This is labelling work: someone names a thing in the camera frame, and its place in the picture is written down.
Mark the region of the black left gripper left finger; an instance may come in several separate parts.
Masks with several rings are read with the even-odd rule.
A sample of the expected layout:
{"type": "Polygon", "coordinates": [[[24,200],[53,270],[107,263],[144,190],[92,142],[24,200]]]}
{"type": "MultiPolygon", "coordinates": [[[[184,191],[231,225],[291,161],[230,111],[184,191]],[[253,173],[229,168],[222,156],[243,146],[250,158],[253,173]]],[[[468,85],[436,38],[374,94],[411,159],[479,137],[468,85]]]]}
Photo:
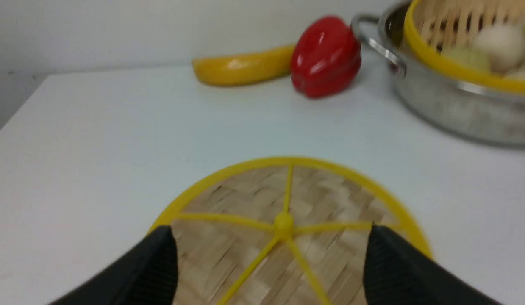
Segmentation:
{"type": "Polygon", "coordinates": [[[53,305],[171,305],[178,287],[178,249],[172,228],[144,239],[53,305]]]}

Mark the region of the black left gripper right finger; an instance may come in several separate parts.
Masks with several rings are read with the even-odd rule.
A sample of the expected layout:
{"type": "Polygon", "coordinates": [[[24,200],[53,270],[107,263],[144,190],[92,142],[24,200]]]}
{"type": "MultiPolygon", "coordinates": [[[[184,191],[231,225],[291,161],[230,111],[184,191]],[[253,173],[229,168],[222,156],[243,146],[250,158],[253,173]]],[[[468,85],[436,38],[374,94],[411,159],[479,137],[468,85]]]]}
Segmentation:
{"type": "Polygon", "coordinates": [[[369,305],[496,305],[387,226],[373,225],[364,262],[369,305]]]}

